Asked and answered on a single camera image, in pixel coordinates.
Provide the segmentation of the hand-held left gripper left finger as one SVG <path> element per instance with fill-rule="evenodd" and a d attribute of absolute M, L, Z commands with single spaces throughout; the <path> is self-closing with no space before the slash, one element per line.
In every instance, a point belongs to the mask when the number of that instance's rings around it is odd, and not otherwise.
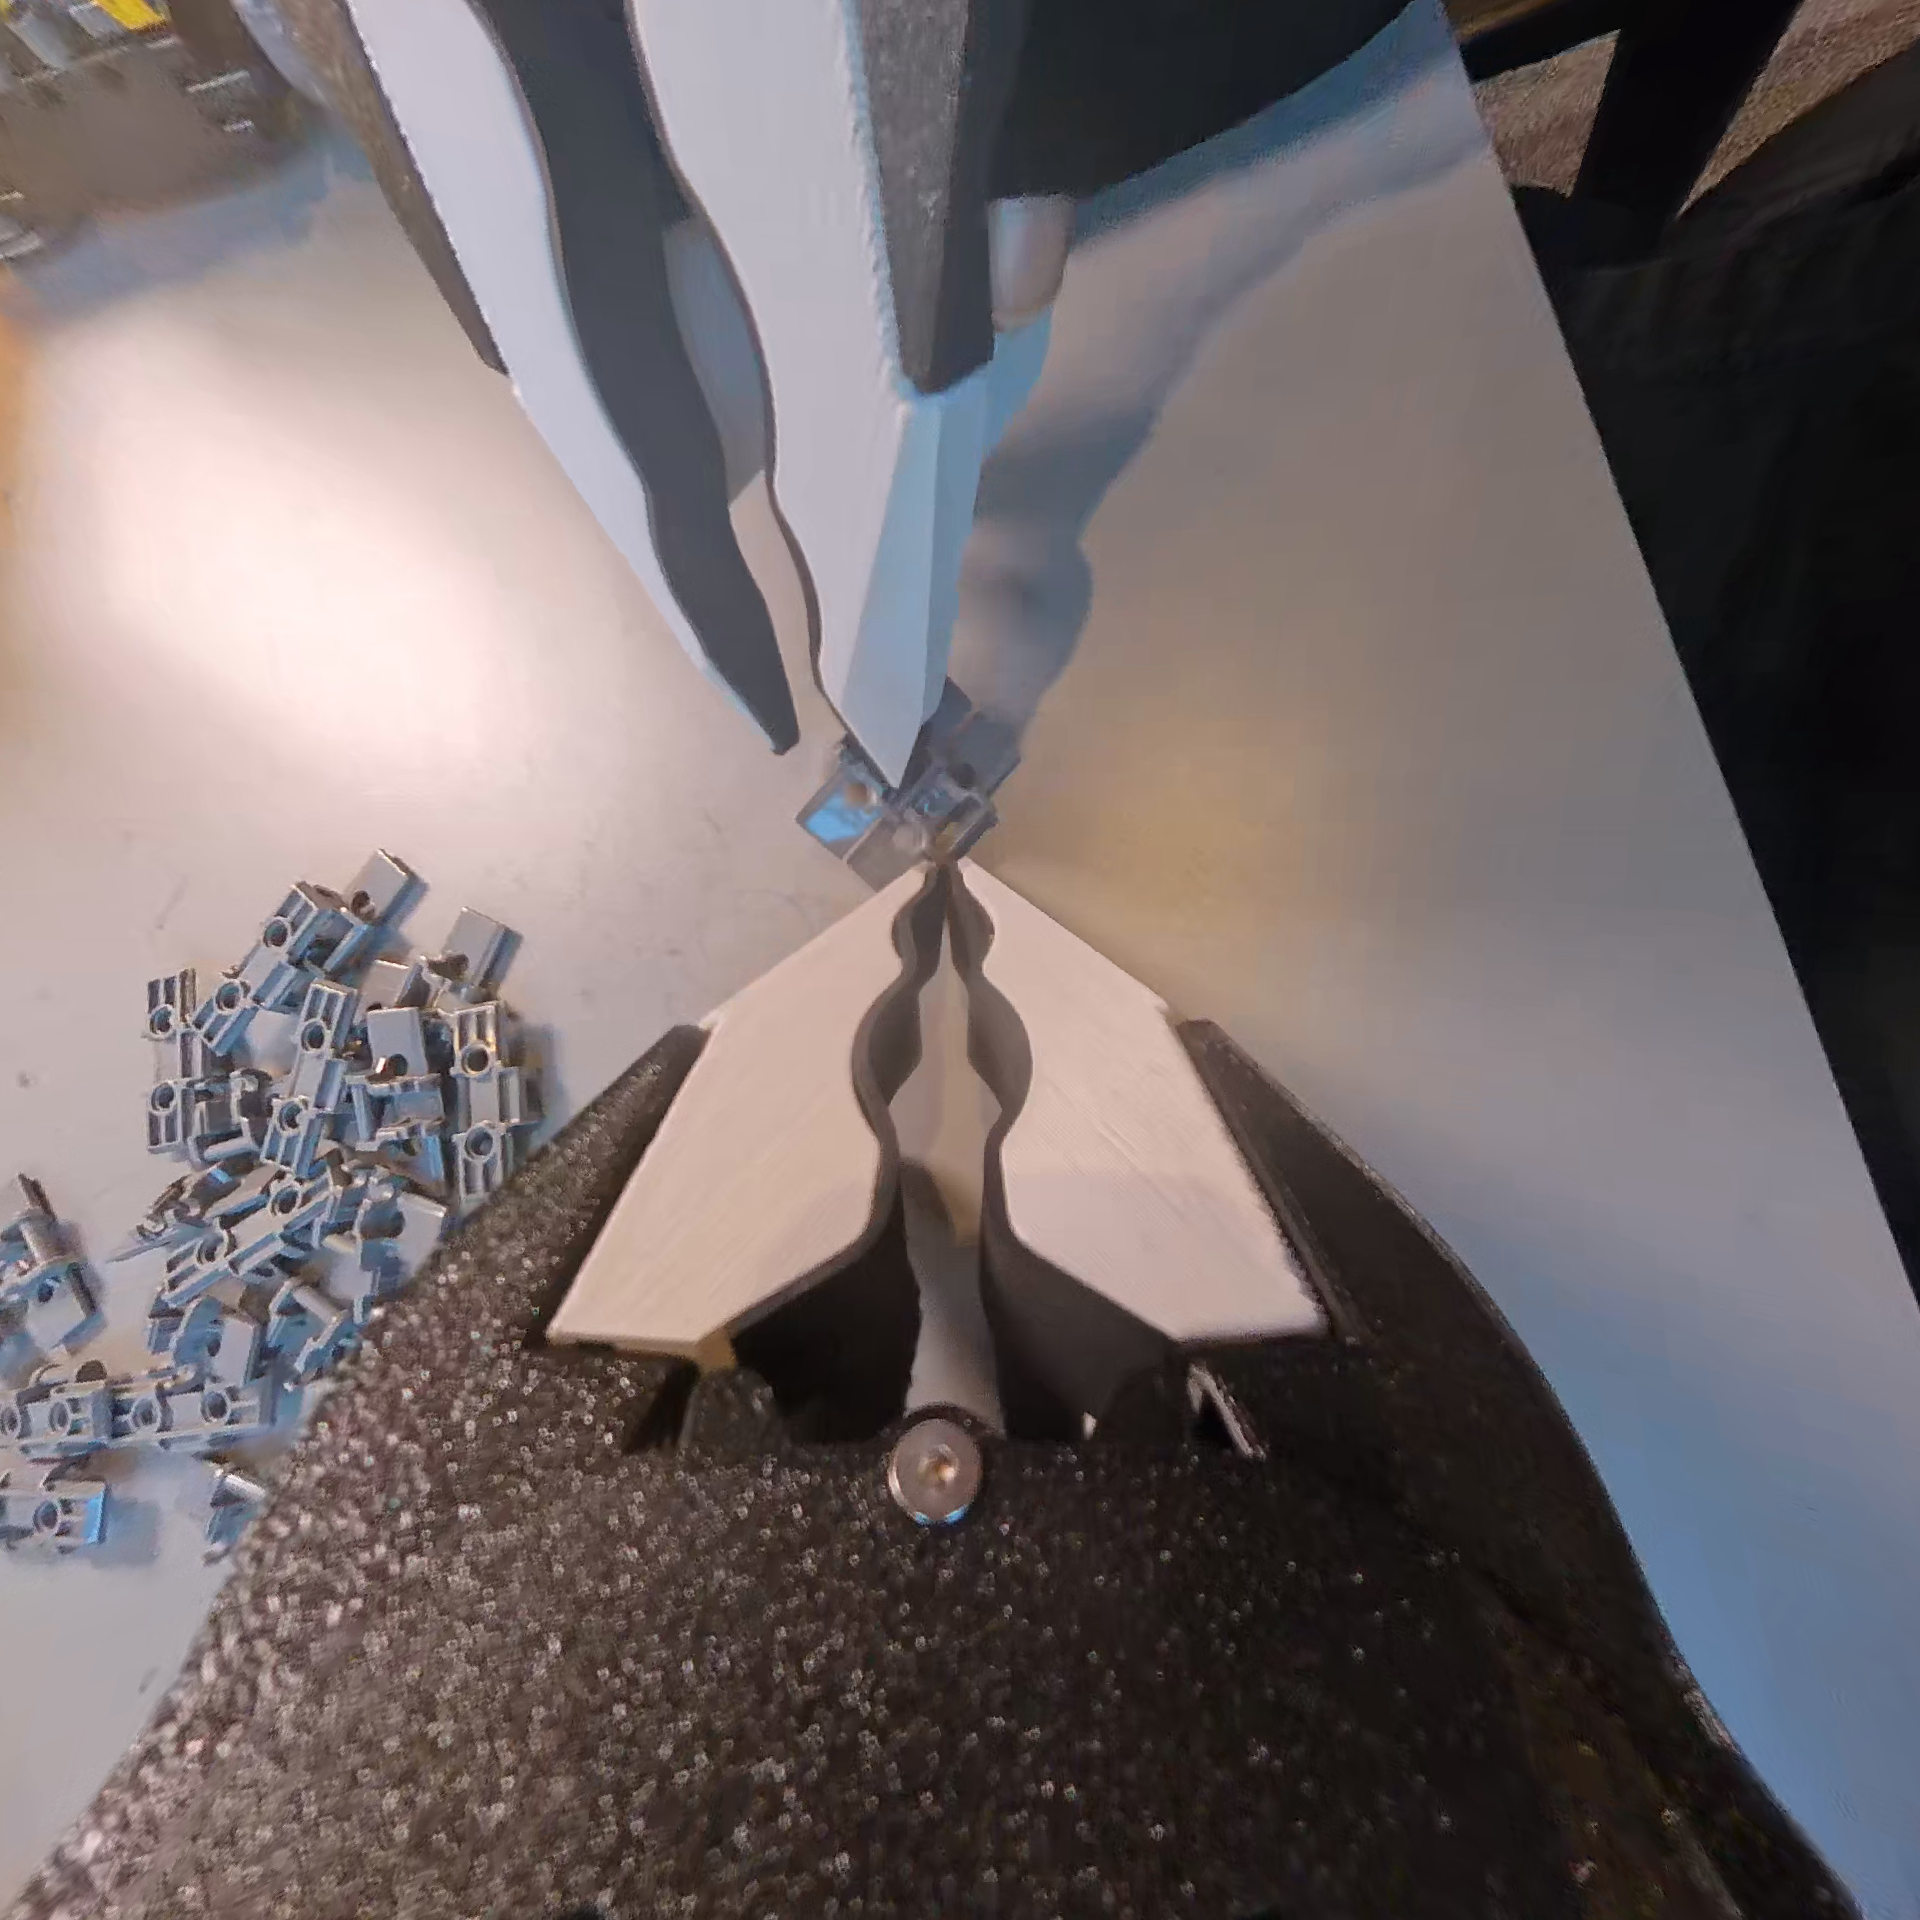
<path fill-rule="evenodd" d="M 885 884 L 700 1025 L 693 1067 L 547 1337 L 708 1360 L 875 1246 L 949 872 Z"/>

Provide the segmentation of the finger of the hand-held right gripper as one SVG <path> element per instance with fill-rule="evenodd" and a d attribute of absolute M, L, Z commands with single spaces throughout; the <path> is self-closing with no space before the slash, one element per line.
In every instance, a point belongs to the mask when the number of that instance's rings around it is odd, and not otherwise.
<path fill-rule="evenodd" d="M 638 2 L 631 24 L 668 159 L 750 311 L 819 683 L 899 784 L 946 681 L 992 374 L 941 398 L 904 376 L 853 4 Z"/>
<path fill-rule="evenodd" d="M 731 505 L 766 467 L 748 307 L 656 131 L 627 4 L 347 4 L 520 411 L 666 626 L 799 743 Z"/>

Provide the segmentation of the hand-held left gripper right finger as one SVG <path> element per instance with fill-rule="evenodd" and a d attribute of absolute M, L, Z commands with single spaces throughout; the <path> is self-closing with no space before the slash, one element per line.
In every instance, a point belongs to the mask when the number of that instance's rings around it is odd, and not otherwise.
<path fill-rule="evenodd" d="M 950 953 L 1015 1244 L 1174 1342 L 1323 1335 L 1164 996 L 971 859 Z"/>

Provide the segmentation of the grey plastic track link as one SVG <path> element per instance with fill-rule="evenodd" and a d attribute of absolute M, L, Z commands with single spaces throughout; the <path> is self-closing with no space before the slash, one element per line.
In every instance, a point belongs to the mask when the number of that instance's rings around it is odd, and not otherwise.
<path fill-rule="evenodd" d="M 896 870 L 902 857 L 899 788 L 853 734 L 834 746 L 826 782 L 799 807 L 798 826 L 842 866 L 866 873 L 872 887 L 883 884 L 875 873 Z"/>
<path fill-rule="evenodd" d="M 949 863 L 997 826 L 997 794 L 1020 767 L 1020 731 L 944 683 L 891 801 L 902 849 Z"/>

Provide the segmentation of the pile of grey track links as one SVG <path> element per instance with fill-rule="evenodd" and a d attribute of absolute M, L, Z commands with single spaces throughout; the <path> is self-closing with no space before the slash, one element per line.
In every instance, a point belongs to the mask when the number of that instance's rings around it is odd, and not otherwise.
<path fill-rule="evenodd" d="M 463 908 L 422 951 L 422 894 L 376 850 L 344 887 L 300 880 L 210 984 L 154 977 L 146 1148 L 176 1174 L 111 1265 L 151 1272 L 143 1363 L 86 1346 L 98 1272 L 47 1192 L 4 1185 L 2 1540 L 103 1546 L 111 1457 L 207 1470 L 206 1558 L 266 1491 L 250 1464 L 293 1427 L 448 1230 L 518 1169 L 541 1119 L 502 984 L 520 936 Z"/>

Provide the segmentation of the person's right forearm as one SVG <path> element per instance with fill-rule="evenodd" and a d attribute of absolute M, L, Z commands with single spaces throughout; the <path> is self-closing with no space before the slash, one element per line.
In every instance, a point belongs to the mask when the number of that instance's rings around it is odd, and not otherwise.
<path fill-rule="evenodd" d="M 1320 81 L 1404 2 L 1038 2 L 989 201 L 1123 185 Z"/>

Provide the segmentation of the grey desk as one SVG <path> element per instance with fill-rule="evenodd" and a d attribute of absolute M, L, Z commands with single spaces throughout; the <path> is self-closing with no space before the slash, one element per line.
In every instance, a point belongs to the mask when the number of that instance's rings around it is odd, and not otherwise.
<path fill-rule="evenodd" d="M 146 984 L 376 849 L 565 1120 L 856 900 L 343 131 L 18 287 L 4 1178 L 108 1266 Z M 1915 1302 L 1450 32 L 1095 216 L 982 479 L 982 857 L 1427 1214 L 1711 1706 L 1915 1916 Z"/>

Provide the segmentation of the yellow black toy tracked vehicle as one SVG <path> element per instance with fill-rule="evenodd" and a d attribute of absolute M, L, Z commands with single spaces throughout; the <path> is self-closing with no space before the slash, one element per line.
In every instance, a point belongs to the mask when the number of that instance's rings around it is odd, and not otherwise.
<path fill-rule="evenodd" d="M 262 176 L 302 135 L 237 4 L 2 4 L 4 268 Z"/>

